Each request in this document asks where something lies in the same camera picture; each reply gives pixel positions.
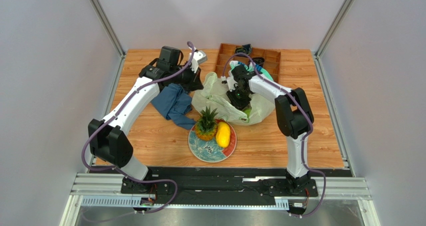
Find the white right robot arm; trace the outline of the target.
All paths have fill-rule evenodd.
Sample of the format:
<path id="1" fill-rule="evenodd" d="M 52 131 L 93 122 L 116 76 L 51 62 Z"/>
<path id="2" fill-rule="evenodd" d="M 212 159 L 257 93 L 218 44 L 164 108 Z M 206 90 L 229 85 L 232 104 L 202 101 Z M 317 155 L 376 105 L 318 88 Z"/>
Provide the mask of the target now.
<path id="1" fill-rule="evenodd" d="M 313 131 L 314 116 L 305 91 L 302 88 L 284 87 L 264 77 L 257 70 L 248 71 L 239 65 L 221 82 L 228 86 L 226 93 L 231 104 L 242 109 L 258 94 L 274 103 L 276 121 L 286 137 L 288 162 L 284 187 L 290 194 L 305 192 L 311 179 L 308 167 L 307 143 Z"/>

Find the fake pineapple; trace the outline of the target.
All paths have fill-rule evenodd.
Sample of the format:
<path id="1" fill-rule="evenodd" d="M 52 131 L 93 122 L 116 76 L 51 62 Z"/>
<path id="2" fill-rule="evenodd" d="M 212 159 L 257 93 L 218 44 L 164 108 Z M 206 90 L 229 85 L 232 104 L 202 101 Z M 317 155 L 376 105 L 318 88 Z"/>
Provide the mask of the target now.
<path id="1" fill-rule="evenodd" d="M 195 134 L 199 139 L 210 141 L 215 137 L 218 129 L 218 123 L 215 120 L 217 114 L 217 108 L 212 110 L 210 106 L 201 110 L 200 118 L 194 128 Z"/>

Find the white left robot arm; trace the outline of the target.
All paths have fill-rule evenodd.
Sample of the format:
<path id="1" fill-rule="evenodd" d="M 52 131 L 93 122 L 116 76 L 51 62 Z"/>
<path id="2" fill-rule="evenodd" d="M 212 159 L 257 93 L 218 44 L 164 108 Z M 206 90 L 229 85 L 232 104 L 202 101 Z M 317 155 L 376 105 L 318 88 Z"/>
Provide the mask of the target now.
<path id="1" fill-rule="evenodd" d="M 88 125 L 89 138 L 84 149 L 110 163 L 124 175 L 124 182 L 141 193 L 154 192 L 156 181 L 150 180 L 149 168 L 134 155 L 127 138 L 134 122 L 145 107 L 169 84 L 181 85 L 187 91 L 203 88 L 200 64 L 207 61 L 205 52 L 188 43 L 191 52 L 184 65 L 181 50 L 163 46 L 157 58 L 142 68 L 132 89 L 102 120 L 93 119 Z"/>

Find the pale yellow plastic bag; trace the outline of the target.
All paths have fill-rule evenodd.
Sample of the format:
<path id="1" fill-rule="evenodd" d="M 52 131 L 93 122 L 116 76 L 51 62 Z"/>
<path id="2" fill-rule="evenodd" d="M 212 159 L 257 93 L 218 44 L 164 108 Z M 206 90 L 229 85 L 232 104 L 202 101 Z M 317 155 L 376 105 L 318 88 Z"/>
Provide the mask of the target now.
<path id="1" fill-rule="evenodd" d="M 235 108 L 226 95 L 228 86 L 222 84 L 215 72 L 207 73 L 203 83 L 204 88 L 194 92 L 192 106 L 198 112 L 210 106 L 217 108 L 216 119 L 240 126 L 250 126 L 261 123 L 275 110 L 275 105 L 259 94 L 252 94 L 248 108 L 251 108 L 250 117 Z"/>

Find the fake yellow mango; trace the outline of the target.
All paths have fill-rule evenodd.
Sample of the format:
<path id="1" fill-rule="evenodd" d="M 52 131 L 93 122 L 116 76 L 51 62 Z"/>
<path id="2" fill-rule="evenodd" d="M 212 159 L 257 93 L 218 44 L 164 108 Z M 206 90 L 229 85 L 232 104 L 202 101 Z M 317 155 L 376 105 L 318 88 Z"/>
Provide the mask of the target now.
<path id="1" fill-rule="evenodd" d="M 217 126 L 217 133 L 215 140 L 218 146 L 227 148 L 231 139 L 231 127 L 226 122 L 219 122 Z"/>

